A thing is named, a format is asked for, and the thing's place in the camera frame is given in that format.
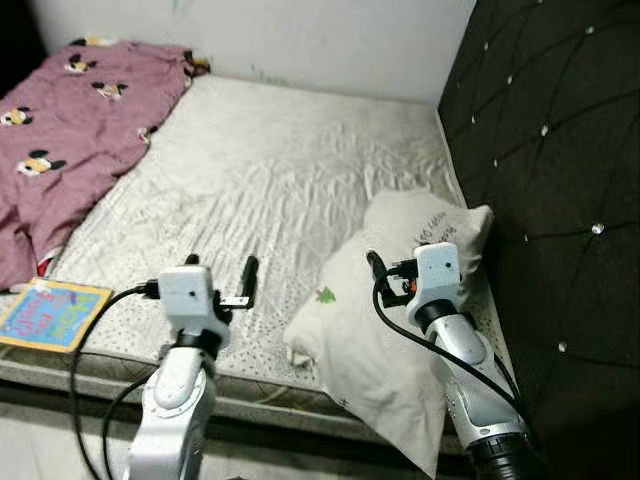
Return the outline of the white pillow green tree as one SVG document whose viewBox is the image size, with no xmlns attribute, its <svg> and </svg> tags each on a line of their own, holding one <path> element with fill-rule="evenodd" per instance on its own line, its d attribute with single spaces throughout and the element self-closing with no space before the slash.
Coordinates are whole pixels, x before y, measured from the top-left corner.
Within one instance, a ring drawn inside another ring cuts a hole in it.
<svg viewBox="0 0 640 480">
<path fill-rule="evenodd" d="M 493 220 L 488 206 L 466 209 L 428 189 L 384 189 L 371 198 L 358 229 L 325 262 L 316 300 L 303 303 L 285 329 L 296 365 L 311 365 L 335 402 L 393 444 L 428 476 L 436 474 L 447 425 L 443 358 L 394 333 L 372 307 L 366 253 L 410 259 L 420 244 L 460 248 L 462 273 L 475 274 Z"/>
</svg>

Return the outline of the black tufted headboard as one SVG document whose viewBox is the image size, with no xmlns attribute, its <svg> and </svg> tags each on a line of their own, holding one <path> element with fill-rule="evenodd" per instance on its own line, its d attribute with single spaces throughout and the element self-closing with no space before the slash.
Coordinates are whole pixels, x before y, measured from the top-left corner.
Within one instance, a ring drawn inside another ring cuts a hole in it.
<svg viewBox="0 0 640 480">
<path fill-rule="evenodd" d="M 616 338 L 640 0 L 476 0 L 439 106 L 548 480 L 630 480 Z"/>
</svg>

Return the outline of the purple Mickey Mouse blanket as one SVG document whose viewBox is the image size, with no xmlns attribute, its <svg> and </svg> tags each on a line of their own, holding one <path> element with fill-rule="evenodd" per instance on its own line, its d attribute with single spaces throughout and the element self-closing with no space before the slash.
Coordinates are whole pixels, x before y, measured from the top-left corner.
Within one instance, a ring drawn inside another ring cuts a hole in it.
<svg viewBox="0 0 640 480">
<path fill-rule="evenodd" d="M 188 47 L 82 37 L 1 97 L 0 293 L 49 275 L 209 70 Z"/>
</svg>

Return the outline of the colourful children's book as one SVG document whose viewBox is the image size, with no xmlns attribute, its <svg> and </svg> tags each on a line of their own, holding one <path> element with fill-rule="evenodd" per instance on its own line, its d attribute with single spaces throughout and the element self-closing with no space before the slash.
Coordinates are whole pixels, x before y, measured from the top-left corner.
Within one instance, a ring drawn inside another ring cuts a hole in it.
<svg viewBox="0 0 640 480">
<path fill-rule="evenodd" d="M 0 344 L 70 353 L 111 297 L 109 288 L 33 279 L 0 310 Z"/>
</svg>

